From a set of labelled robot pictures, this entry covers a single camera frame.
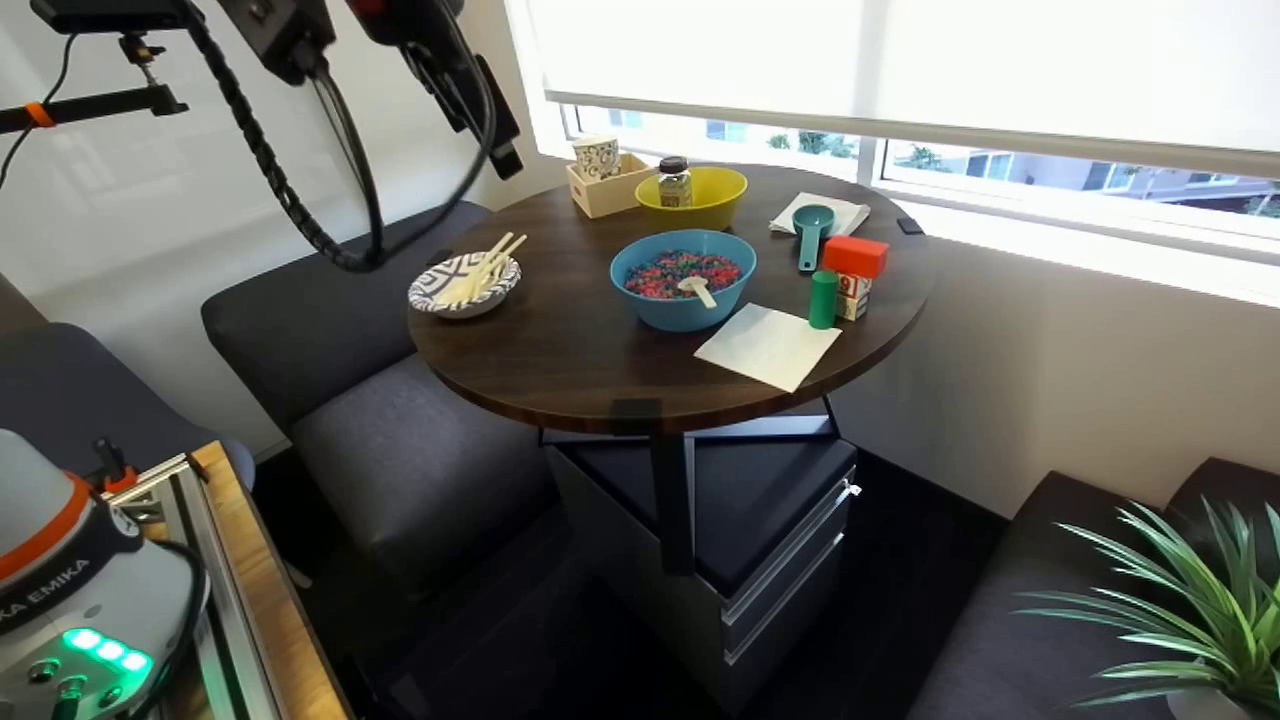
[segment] window sill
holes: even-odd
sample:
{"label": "window sill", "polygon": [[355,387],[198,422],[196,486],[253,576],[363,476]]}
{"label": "window sill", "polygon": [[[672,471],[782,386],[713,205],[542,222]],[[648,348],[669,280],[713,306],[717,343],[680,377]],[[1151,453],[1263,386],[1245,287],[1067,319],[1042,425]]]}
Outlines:
{"label": "window sill", "polygon": [[1225,257],[1211,247],[1193,247],[1185,237],[1067,230],[1056,222],[1002,217],[995,210],[957,210],[939,198],[892,184],[881,192],[912,211],[933,239],[1280,309],[1275,252]]}

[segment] yellow bowl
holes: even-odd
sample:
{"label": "yellow bowl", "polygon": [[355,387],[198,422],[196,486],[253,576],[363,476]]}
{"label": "yellow bowl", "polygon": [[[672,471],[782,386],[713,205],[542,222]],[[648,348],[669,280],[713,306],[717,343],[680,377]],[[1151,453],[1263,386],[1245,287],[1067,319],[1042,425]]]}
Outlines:
{"label": "yellow bowl", "polygon": [[748,198],[748,176],[734,168],[686,168],[686,205],[659,205],[659,176],[635,184],[635,205],[657,217],[659,230],[731,230],[734,205]]}

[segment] window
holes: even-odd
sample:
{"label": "window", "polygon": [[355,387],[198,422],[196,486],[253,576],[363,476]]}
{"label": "window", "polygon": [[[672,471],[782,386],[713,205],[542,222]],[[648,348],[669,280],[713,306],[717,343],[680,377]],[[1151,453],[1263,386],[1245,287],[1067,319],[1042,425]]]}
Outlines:
{"label": "window", "polygon": [[1280,184],[1269,176],[1225,176],[1193,168],[1100,165],[1080,155],[988,151],[957,146],[888,146],[888,182],[927,184],[937,176],[968,176],[978,184],[1022,184],[1083,198],[1157,202],[1205,211],[1236,211],[1275,222]]}
{"label": "window", "polygon": [[616,113],[572,105],[562,113],[562,135],[616,135],[624,147],[657,155],[723,155],[723,162],[795,162],[857,174],[860,142],[817,127],[777,127],[669,113]]}
{"label": "window", "polygon": [[[535,123],[547,151],[576,134],[616,134],[657,155],[799,165],[947,205],[1059,211],[1056,225],[1071,230],[1108,230],[1102,217],[1137,230],[1138,217],[1138,230],[1177,237],[1189,217],[1209,230],[1238,222],[1280,247],[1280,94],[1257,94],[1275,0],[505,5],[531,105],[562,109],[535,113],[562,119]],[[662,37],[672,13],[731,32],[706,37],[700,59],[650,52],[635,66],[613,48],[620,23]],[[819,59],[748,52],[807,37],[807,17],[825,17],[817,32],[839,29],[839,40],[817,40],[830,48]],[[1126,48],[1125,66],[1080,57],[1080,37]]]}

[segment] round wooden table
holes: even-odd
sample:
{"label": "round wooden table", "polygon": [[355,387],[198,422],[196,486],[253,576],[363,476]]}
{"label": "round wooden table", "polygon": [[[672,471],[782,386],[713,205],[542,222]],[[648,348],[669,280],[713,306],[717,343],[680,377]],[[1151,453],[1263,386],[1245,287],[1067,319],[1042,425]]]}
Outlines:
{"label": "round wooden table", "polygon": [[769,222],[795,192],[873,205],[857,237],[892,245],[869,315],[843,325],[839,340],[795,392],[697,360],[693,354],[717,327],[693,338],[643,327],[607,284],[607,261],[629,239],[657,231],[650,217],[635,210],[587,222],[566,188],[505,210],[455,245],[458,252],[474,252],[490,247],[505,231],[527,231],[527,245],[514,252],[522,280],[490,315],[449,325],[409,314],[414,354],[470,404],[535,428],[648,437],[662,549],[672,549],[669,569],[686,569],[693,562],[693,448],[683,432],[782,411],[848,386],[909,338],[933,287],[927,239],[881,192],[789,168],[744,174],[753,188],[731,231],[760,252],[744,306],[805,315],[807,276],[795,274],[791,237],[769,231]]}

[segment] window blind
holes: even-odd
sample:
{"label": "window blind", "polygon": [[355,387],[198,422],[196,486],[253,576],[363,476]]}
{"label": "window blind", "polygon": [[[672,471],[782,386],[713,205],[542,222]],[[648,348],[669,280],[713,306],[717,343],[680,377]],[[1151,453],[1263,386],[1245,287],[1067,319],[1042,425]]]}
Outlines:
{"label": "window blind", "polygon": [[541,96],[1280,176],[1275,0],[508,0]]}

